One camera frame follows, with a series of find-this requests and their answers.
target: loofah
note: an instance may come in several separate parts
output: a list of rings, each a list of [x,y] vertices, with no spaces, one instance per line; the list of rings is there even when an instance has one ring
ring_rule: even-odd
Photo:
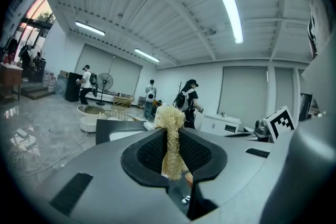
[[[179,180],[181,172],[188,171],[179,151],[178,129],[184,125],[184,113],[173,106],[162,106],[160,109],[160,126],[167,129],[167,153],[162,162],[162,175],[171,180]]]

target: backpack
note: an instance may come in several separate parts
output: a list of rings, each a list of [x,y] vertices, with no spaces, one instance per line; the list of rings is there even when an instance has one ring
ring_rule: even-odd
[[[91,73],[89,81],[92,84],[92,86],[95,86],[97,84],[97,75],[95,73],[92,73],[91,71],[89,72]]]
[[[187,92],[181,91],[175,101],[174,101],[174,106],[179,108],[182,112],[186,111],[189,108],[188,105],[188,99],[189,99],[189,93],[192,93],[194,89],[190,89]]]
[[[154,98],[155,98],[155,91],[153,90],[152,86],[152,90],[149,90],[149,92],[146,94],[146,102],[153,103]]]

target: fluorescent light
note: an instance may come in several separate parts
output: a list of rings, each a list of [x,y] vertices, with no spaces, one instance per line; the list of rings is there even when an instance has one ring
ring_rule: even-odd
[[[145,54],[145,53],[144,53],[143,51],[141,51],[141,50],[135,49],[134,51],[137,52],[137,53],[139,53],[139,54],[141,54],[141,55],[144,55],[145,57],[147,57],[147,58],[153,60],[154,62],[160,62],[160,60],[154,58],[153,56],[150,56],[150,55],[148,55],[148,54]]]
[[[243,32],[242,32],[242,25],[240,23],[240,18],[239,18],[239,13],[236,5],[235,0],[222,0],[227,14],[229,16],[232,30],[233,30],[233,35],[235,36],[235,42],[236,44],[241,44],[244,42],[243,40]]]
[[[90,31],[92,31],[92,32],[95,32],[95,33],[97,33],[97,34],[99,34],[99,35],[105,36],[105,32],[100,31],[100,30],[98,30],[98,29],[96,29],[96,28],[93,28],[92,26],[88,26],[88,25],[82,24],[82,23],[80,23],[80,22],[78,22],[78,21],[76,21],[76,25],[79,26],[79,27],[88,29],[88,30],[90,30]]]

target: box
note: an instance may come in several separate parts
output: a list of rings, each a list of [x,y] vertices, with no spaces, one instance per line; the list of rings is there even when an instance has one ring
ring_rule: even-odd
[[[264,125],[268,127],[274,143],[280,133],[295,130],[293,118],[286,106],[279,108],[270,116],[264,118]]]
[[[65,72],[65,71],[61,70],[61,71],[59,72],[59,75],[62,76],[62,77],[66,77],[66,78],[68,78],[68,77],[69,77],[69,72]]]

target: wire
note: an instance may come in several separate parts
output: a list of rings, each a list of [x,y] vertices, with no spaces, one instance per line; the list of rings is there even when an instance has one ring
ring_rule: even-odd
[[[54,165],[58,164],[61,160],[65,159],[66,157],[69,156],[69,154],[74,151],[78,146],[80,146],[81,144],[85,143],[86,141],[88,141],[89,139],[92,139],[94,137],[89,137],[87,139],[85,139],[84,141],[80,142],[79,144],[77,144],[74,148],[72,148],[68,153],[67,155],[65,155],[64,157],[62,157],[61,159],[59,159],[58,161],[56,161],[55,163],[53,163],[52,165],[49,165],[45,168],[43,168],[42,170],[39,170],[44,164],[45,162],[49,159],[49,149],[48,147],[46,146],[33,146],[31,148],[29,148],[28,150],[17,150],[17,149],[12,149],[9,153],[8,153],[8,157],[9,158],[14,158],[14,162],[12,164],[12,169],[15,167],[15,165],[20,162],[20,165],[21,165],[21,168],[22,170],[24,170],[25,172],[28,172],[28,173],[31,173],[31,174],[26,174],[26,175],[19,175],[17,176],[16,178],[20,178],[20,177],[24,177],[24,176],[31,176],[31,175],[35,175],[37,173],[40,173],[40,172],[43,172],[51,167],[53,167]],[[46,148],[47,149],[47,157],[46,159],[37,167],[37,168],[34,168],[34,169],[30,169],[30,170],[27,170],[27,169],[24,169],[23,167],[23,159],[24,159],[24,153],[32,150],[33,148]]]
[[[41,173],[41,172],[43,172],[43,171],[45,171],[45,170],[47,170],[47,169],[53,167],[54,165],[58,164],[61,160],[63,160],[63,159],[65,159],[66,157],[68,157],[69,154],[70,154],[72,151],[74,151],[78,146],[80,146],[81,144],[85,143],[87,140],[92,139],[92,138],[94,138],[94,137],[89,137],[89,138],[85,139],[84,141],[80,142],[80,143],[77,144],[72,150],[70,150],[70,151],[67,153],[67,155],[65,155],[64,157],[62,157],[61,159],[59,159],[59,160],[56,161],[55,163],[53,163],[53,164],[51,164],[51,165],[49,165],[49,166],[43,168],[42,170],[40,170],[40,171],[38,171],[38,170],[37,170],[37,171],[34,171],[33,173],[28,174],[28,175],[19,175],[19,176],[17,176],[16,178],[21,178],[21,177],[24,177],[24,176],[32,176],[32,175]]]

